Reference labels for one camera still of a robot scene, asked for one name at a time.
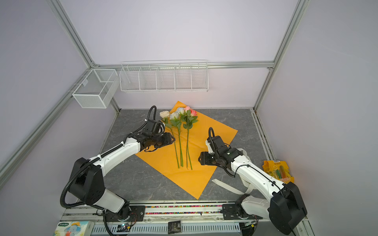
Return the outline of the cream fake rose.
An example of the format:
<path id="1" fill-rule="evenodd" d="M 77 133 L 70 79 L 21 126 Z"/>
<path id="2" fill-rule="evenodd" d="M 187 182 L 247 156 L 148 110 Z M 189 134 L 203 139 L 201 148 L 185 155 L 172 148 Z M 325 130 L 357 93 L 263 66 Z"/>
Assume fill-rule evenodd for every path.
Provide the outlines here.
<path id="1" fill-rule="evenodd" d="M 174 137 L 173 126 L 169 123 L 170 113 L 168 111 L 162 111 L 162 112 L 159 113 L 159 115 L 161 117 L 161 120 L 165 124 L 165 127 L 170 130 L 172 136 Z M 175 155 L 176 155 L 177 167 L 180 168 L 179 158 L 178 158 L 178 153 L 177 153 L 177 146 L 176 146 L 175 142 L 174 142 L 174 150 L 175 150 Z"/>

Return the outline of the pale white fake rose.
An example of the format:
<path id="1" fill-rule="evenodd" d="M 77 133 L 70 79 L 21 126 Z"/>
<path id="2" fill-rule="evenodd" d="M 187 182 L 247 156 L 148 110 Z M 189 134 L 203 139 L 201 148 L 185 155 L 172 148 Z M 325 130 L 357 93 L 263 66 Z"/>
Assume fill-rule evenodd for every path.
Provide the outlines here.
<path id="1" fill-rule="evenodd" d="M 179 139 L 179 149 L 180 149 L 180 167 L 184 167 L 183 163 L 183 153 L 182 153 L 182 143 L 181 143 L 181 115 L 178 112 L 173 112 L 170 115 L 170 121 L 173 127 L 178 130 L 178 139 Z"/>

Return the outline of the orange wrapping paper sheet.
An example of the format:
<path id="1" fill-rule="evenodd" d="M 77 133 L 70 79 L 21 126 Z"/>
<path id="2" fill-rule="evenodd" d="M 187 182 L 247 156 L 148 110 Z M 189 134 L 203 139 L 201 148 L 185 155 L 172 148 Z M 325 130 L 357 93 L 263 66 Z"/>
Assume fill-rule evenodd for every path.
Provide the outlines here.
<path id="1" fill-rule="evenodd" d="M 208 139 L 208 129 L 212 127 L 216 135 L 230 144 L 237 134 L 233 129 L 200 112 L 197 113 L 198 122 L 187 131 L 181 128 L 178 134 L 176 128 L 169 130 L 176 141 L 156 150 L 155 152 L 140 152 L 137 156 L 173 181 L 190 195 L 199 199 L 210 178 L 215 172 L 215 166 L 202 166 L 198 158 L 204 151 L 208 151 L 205 142 Z"/>

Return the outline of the red pink fake rose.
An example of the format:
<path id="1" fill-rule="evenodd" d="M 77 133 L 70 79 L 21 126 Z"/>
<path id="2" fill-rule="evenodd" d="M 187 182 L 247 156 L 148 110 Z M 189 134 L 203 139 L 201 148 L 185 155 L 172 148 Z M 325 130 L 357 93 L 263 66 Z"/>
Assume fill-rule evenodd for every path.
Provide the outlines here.
<path id="1" fill-rule="evenodd" d="M 191 109 L 189 106 L 184 108 L 184 124 L 183 127 L 187 131 L 187 144 L 186 144 L 186 161 L 187 169 L 193 170 L 192 161 L 189 152 L 189 136 L 190 130 L 193 128 L 193 124 L 197 122 L 197 111 Z"/>

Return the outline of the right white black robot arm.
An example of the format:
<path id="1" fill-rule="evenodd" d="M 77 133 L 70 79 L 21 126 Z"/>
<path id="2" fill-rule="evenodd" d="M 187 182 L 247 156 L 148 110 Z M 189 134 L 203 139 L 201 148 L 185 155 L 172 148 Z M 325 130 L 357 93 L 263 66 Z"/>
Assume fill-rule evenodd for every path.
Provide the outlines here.
<path id="1" fill-rule="evenodd" d="M 232 178 L 240 177 L 264 196 L 259 199 L 243 193 L 232 207 L 222 210 L 224 213 L 240 219 L 250 216 L 269 219 L 284 235 L 291 234 L 307 216 L 300 190 L 294 183 L 284 183 L 265 173 L 242 150 L 228 146 L 220 136 L 210 135 L 206 145 L 208 151 L 202 152 L 198 158 L 201 165 L 217 166 Z"/>

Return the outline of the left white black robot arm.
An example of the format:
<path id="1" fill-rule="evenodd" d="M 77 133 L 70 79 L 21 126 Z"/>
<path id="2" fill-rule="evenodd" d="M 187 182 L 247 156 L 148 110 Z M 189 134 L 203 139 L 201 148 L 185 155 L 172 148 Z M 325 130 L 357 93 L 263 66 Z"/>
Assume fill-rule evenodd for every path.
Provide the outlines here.
<path id="1" fill-rule="evenodd" d="M 146 120 L 117 146 L 90 159 L 76 160 L 62 190 L 60 205 L 64 208 L 87 205 L 128 219 L 132 213 L 129 201 L 106 189 L 104 177 L 127 158 L 141 151 L 150 152 L 151 147 L 157 150 L 174 142 L 175 138 L 166 132 L 163 122 Z"/>

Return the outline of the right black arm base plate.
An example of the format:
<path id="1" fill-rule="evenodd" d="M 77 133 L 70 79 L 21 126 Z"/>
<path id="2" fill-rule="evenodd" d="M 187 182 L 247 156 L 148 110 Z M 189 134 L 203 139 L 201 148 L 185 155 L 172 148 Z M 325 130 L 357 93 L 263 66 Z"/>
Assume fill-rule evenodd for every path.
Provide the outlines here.
<path id="1" fill-rule="evenodd" d="M 247 214 L 242 208 L 235 203 L 223 204 L 221 213 L 224 220 L 261 220 L 262 217 Z"/>

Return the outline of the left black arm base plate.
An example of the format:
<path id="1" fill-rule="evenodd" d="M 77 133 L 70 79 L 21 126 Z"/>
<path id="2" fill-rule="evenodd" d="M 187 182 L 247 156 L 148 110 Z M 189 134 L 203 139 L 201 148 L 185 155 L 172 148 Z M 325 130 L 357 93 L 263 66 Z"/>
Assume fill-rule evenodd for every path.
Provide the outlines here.
<path id="1" fill-rule="evenodd" d="M 125 212 L 113 213 L 109 210 L 105 212 L 107 222 L 141 222 L 145 215 L 146 206 L 131 205 Z"/>

